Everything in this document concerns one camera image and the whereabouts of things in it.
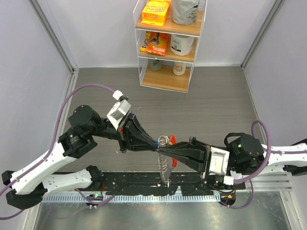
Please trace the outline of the orange snack box middle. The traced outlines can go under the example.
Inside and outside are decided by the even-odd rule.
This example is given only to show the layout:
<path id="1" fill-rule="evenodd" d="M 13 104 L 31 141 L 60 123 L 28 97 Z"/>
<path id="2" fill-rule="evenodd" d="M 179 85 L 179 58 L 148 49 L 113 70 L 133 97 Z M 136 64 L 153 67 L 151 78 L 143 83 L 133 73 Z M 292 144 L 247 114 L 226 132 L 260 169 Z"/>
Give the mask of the orange snack box middle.
<path id="1" fill-rule="evenodd" d="M 169 34 L 167 33 L 151 32 L 146 52 L 155 55 L 165 56 L 168 40 Z"/>

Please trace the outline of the grey white bag top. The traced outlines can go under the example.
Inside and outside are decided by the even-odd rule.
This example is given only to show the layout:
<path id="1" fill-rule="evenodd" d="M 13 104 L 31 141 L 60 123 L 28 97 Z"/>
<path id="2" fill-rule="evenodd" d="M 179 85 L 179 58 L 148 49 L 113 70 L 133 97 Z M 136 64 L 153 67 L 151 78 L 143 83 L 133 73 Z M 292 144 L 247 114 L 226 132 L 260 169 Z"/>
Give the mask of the grey white bag top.
<path id="1" fill-rule="evenodd" d="M 171 19 L 179 25 L 190 25 L 196 22 L 199 0 L 171 1 Z"/>

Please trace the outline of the grey green mug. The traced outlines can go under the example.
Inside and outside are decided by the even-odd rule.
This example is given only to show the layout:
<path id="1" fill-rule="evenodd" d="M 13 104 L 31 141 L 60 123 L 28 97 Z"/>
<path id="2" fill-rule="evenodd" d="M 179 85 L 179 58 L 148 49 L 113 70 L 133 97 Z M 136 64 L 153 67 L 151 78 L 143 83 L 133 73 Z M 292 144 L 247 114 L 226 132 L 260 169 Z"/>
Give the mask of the grey green mug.
<path id="1" fill-rule="evenodd" d="M 163 68 L 163 61 L 159 59 L 148 59 L 148 64 L 152 71 L 160 71 Z"/>

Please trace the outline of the yellow black candy box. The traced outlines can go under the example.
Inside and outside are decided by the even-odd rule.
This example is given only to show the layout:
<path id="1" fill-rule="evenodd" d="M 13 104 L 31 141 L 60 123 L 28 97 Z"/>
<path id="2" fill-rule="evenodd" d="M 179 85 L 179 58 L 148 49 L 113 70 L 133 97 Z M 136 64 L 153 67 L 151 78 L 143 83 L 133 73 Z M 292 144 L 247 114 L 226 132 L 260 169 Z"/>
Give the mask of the yellow black candy box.
<path id="1" fill-rule="evenodd" d="M 145 33 L 145 37 L 144 37 L 144 40 L 143 40 L 143 43 L 140 47 L 140 51 L 141 52 L 146 52 L 147 51 L 147 46 L 148 46 L 148 42 L 149 42 L 149 38 L 151 36 L 151 32 L 146 32 Z"/>

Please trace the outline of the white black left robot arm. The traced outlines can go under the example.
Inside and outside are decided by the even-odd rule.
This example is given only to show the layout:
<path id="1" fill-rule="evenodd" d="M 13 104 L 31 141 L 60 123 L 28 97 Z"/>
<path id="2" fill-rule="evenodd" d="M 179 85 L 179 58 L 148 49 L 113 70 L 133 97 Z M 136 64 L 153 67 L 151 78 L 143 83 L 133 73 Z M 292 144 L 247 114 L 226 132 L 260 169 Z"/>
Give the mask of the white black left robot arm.
<path id="1" fill-rule="evenodd" d="M 117 102 L 106 118 L 88 105 L 81 105 L 69 117 L 71 127 L 40 158 L 19 171 L 5 171 L 3 183 L 11 188 L 6 194 L 8 205 L 24 210 L 40 203 L 43 198 L 65 190 L 101 188 L 103 176 L 96 166 L 70 174 L 55 171 L 71 163 L 97 146 L 94 137 L 116 140 L 120 151 L 156 151 L 157 141 L 141 127 L 130 104 Z"/>

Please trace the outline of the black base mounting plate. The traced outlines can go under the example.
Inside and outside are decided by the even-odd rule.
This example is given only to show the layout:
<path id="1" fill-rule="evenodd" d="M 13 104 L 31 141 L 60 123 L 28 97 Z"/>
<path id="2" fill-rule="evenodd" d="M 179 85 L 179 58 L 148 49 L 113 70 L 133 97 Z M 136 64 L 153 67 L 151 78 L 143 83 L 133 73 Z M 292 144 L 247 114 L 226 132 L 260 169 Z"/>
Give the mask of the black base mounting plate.
<path id="1" fill-rule="evenodd" d="M 235 189 L 244 190 L 244 183 L 224 185 L 214 175 L 201 179 L 196 172 L 173 172 L 170 183 L 166 185 L 158 172 L 103 172 L 93 185 L 81 191 L 102 191 L 107 195 L 123 196 L 167 196 L 174 195 L 177 189 L 183 196 L 212 195 L 213 191 L 231 193 Z"/>

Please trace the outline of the white bag middle shelf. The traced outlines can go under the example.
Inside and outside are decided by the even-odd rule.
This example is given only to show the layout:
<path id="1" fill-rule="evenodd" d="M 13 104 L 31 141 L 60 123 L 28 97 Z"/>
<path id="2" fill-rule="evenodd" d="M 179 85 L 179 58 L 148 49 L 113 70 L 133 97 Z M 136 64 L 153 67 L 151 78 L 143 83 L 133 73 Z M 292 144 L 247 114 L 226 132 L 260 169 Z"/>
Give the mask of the white bag middle shelf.
<path id="1" fill-rule="evenodd" d="M 186 56 L 191 52 L 193 43 L 192 36 L 171 34 L 170 50 L 176 55 Z"/>

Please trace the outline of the white patterned cup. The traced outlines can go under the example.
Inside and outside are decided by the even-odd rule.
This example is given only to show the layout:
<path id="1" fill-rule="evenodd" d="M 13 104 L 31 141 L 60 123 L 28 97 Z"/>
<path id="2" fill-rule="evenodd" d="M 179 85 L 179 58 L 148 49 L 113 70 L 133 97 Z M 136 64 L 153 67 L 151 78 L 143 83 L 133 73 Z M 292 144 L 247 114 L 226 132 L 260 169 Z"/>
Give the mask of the white patterned cup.
<path id="1" fill-rule="evenodd" d="M 173 73 L 175 75 L 181 76 L 186 71 L 186 63 L 185 62 L 174 62 L 173 64 Z"/>

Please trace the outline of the orange snack box top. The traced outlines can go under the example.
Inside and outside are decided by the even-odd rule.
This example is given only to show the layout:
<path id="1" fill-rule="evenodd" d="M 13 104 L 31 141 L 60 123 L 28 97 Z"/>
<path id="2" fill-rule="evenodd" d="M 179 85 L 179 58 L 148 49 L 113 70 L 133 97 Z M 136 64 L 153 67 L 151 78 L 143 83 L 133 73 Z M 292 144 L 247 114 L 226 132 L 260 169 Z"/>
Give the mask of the orange snack box top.
<path id="1" fill-rule="evenodd" d="M 142 23 L 163 26 L 166 21 L 170 0 L 149 0 L 142 10 Z"/>

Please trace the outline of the red handled metal key organizer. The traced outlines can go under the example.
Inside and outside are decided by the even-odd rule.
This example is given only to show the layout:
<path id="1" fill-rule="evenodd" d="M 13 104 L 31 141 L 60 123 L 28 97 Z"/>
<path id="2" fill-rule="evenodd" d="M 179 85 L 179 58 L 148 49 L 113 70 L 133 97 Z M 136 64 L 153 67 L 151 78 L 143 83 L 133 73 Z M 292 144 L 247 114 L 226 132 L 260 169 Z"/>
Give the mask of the red handled metal key organizer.
<path id="1" fill-rule="evenodd" d="M 174 135 L 170 136 L 160 136 L 158 139 L 159 147 L 167 147 L 168 141 L 171 140 L 174 144 L 176 144 L 177 140 Z M 174 170 L 174 168 L 177 166 L 177 160 L 172 158 L 172 162 L 170 161 L 170 157 L 162 155 L 159 153 L 158 156 L 158 169 L 160 172 L 160 178 L 163 184 L 167 186 L 167 188 L 170 187 L 171 179 L 170 175 L 171 172 Z"/>

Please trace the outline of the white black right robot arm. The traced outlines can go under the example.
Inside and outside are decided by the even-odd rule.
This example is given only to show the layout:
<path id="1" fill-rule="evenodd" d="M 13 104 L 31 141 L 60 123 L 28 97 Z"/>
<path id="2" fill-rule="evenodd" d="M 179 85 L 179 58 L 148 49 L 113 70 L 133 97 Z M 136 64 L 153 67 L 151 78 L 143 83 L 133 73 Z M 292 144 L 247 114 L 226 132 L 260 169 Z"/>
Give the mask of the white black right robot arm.
<path id="1" fill-rule="evenodd" d="M 290 146 L 274 147 L 246 133 L 229 133 L 224 146 L 206 144 L 191 137 L 176 142 L 174 136 L 161 136 L 157 151 L 173 160 L 172 167 L 181 162 L 199 172 L 203 184 L 223 189 L 241 184 L 258 175 L 286 171 L 292 175 L 307 172 L 307 141 Z"/>

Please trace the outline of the orange snack box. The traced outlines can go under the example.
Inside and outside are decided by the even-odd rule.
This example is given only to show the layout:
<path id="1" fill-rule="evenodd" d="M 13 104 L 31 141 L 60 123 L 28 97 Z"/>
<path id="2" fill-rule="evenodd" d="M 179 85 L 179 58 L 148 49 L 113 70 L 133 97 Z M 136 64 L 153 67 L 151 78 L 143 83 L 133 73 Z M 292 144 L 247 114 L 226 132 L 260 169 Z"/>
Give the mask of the orange snack box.
<path id="1" fill-rule="evenodd" d="M 165 56 L 168 40 L 169 34 L 167 33 L 151 32 L 146 52 L 155 55 Z"/>
<path id="2" fill-rule="evenodd" d="M 166 21 L 170 0 L 149 0 L 142 10 L 142 23 L 163 26 Z"/>

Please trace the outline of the aluminium frame rail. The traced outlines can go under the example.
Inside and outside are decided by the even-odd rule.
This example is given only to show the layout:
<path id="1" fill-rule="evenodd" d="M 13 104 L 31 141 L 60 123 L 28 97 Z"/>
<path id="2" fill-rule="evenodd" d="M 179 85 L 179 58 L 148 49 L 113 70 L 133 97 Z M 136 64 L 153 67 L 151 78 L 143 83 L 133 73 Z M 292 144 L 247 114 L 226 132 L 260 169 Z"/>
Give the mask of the aluminium frame rail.
<path id="1" fill-rule="evenodd" d="M 28 145 L 29 161 L 47 152 L 52 145 L 58 115 L 64 100 L 73 91 L 78 69 L 69 75 L 67 71 L 51 71 L 44 75 L 40 91 L 34 98 L 28 124 L 31 126 L 31 143 Z"/>

